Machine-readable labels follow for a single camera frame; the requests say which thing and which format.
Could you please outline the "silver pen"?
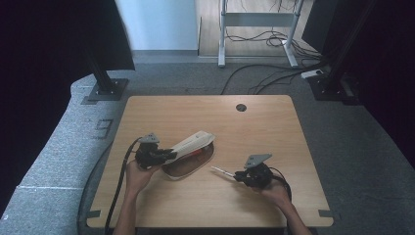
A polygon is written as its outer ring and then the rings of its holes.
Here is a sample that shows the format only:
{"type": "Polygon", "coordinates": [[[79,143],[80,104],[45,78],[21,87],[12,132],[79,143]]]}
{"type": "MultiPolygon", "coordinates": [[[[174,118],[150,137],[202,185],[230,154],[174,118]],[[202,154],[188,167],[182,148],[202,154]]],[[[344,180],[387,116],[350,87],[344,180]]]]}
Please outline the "silver pen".
{"type": "Polygon", "coordinates": [[[215,169],[215,170],[217,170],[217,171],[219,171],[219,172],[221,172],[221,173],[223,173],[223,174],[225,174],[225,175],[227,175],[229,177],[234,178],[234,174],[233,173],[231,173],[231,172],[229,172],[227,170],[224,170],[224,169],[222,169],[222,168],[220,168],[218,166],[213,166],[212,165],[211,168],[213,168],[213,169],[215,169]]]}

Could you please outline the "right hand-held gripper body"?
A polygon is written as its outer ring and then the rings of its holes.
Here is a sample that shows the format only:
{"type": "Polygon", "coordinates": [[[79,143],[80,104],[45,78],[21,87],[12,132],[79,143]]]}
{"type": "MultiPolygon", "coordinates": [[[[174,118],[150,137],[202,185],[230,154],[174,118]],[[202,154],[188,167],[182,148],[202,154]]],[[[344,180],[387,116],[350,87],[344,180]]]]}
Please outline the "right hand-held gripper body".
{"type": "Polygon", "coordinates": [[[245,163],[243,182],[248,187],[261,188],[266,187],[272,180],[273,173],[264,163],[271,158],[271,154],[250,155],[245,163]]]}

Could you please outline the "white power strip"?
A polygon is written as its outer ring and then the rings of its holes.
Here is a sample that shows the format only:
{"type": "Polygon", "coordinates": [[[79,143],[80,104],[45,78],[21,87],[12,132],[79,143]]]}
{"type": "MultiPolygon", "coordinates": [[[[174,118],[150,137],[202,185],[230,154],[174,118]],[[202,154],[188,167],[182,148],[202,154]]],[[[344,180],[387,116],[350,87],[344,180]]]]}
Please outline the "white power strip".
{"type": "Polygon", "coordinates": [[[317,75],[321,75],[323,73],[324,73],[324,71],[322,71],[322,70],[309,70],[309,71],[302,72],[300,74],[300,77],[303,78],[303,79],[307,79],[309,77],[314,77],[314,76],[317,76],[317,75]]]}

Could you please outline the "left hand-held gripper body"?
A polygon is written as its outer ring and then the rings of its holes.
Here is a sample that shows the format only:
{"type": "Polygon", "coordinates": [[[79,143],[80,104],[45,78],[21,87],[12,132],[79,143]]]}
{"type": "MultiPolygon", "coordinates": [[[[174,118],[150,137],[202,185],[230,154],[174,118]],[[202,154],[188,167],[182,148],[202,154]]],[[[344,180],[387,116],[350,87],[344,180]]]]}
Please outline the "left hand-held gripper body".
{"type": "Polygon", "coordinates": [[[162,165],[163,158],[159,152],[160,140],[155,133],[147,134],[138,139],[139,148],[136,151],[135,159],[143,169],[153,165],[162,165]]]}

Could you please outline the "black curtain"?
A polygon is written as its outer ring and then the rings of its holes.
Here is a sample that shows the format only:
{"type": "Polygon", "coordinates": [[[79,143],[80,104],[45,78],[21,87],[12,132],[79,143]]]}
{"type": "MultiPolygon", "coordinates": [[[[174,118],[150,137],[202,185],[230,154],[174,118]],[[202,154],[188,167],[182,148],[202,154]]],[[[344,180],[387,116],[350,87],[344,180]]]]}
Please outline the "black curtain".
{"type": "Polygon", "coordinates": [[[356,47],[358,101],[415,166],[415,0],[377,0],[356,47]]]}
{"type": "Polygon", "coordinates": [[[0,0],[0,214],[94,69],[131,70],[115,0],[0,0]]]}

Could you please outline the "white desk frame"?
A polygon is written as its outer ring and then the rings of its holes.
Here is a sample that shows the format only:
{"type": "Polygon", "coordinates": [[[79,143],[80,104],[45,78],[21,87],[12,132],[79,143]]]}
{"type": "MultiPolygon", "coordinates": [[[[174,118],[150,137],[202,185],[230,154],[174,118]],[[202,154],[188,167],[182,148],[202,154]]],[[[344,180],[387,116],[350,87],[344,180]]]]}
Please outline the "white desk frame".
{"type": "Polygon", "coordinates": [[[304,0],[298,0],[292,13],[228,13],[227,0],[219,0],[219,44],[218,44],[218,66],[225,67],[225,32],[228,26],[250,26],[250,27],[288,27],[290,32],[287,39],[283,41],[283,49],[292,68],[299,64],[292,49],[294,34],[300,19],[300,12],[304,0]]]}

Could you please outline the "black metal stand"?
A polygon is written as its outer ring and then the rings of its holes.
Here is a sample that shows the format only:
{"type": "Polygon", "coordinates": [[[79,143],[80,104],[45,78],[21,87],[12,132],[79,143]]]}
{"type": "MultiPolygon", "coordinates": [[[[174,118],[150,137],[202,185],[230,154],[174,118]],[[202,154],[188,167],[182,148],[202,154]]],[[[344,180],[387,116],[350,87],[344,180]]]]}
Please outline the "black metal stand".
{"type": "Polygon", "coordinates": [[[85,50],[85,57],[96,83],[90,94],[84,98],[83,103],[96,104],[99,101],[119,101],[128,84],[128,79],[111,79],[89,49],[85,50]]]}
{"type": "Polygon", "coordinates": [[[315,0],[302,39],[322,55],[330,70],[307,81],[317,101],[358,105],[356,79],[349,74],[356,44],[377,0],[315,0]]]}

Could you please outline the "person's left hand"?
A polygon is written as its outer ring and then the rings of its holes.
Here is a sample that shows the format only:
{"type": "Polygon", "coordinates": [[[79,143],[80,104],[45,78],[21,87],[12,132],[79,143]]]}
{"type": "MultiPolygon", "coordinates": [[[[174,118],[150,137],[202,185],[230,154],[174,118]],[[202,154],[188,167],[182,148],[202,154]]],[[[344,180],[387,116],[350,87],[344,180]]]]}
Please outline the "person's left hand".
{"type": "Polygon", "coordinates": [[[152,166],[150,169],[141,168],[136,161],[127,164],[125,195],[136,197],[149,183],[153,174],[161,167],[152,166]]]}

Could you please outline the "person's right hand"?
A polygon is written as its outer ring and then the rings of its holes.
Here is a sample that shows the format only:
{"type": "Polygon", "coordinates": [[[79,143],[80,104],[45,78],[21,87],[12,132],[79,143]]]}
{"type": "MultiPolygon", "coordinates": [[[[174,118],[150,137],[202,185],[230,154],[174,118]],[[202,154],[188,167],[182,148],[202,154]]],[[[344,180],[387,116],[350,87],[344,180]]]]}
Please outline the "person's right hand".
{"type": "Polygon", "coordinates": [[[281,211],[286,210],[292,204],[284,185],[275,179],[273,179],[265,188],[255,189],[255,191],[281,211]]]}

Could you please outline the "cream pencil case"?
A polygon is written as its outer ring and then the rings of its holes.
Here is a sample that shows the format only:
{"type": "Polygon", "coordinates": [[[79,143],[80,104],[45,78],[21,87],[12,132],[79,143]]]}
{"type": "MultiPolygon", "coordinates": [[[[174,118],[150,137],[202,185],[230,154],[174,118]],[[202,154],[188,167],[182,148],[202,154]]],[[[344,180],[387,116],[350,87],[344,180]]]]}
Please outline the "cream pencil case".
{"type": "Polygon", "coordinates": [[[214,139],[213,134],[199,131],[182,140],[172,147],[176,158],[168,160],[161,170],[171,180],[179,180],[194,173],[212,159],[214,139]]]}

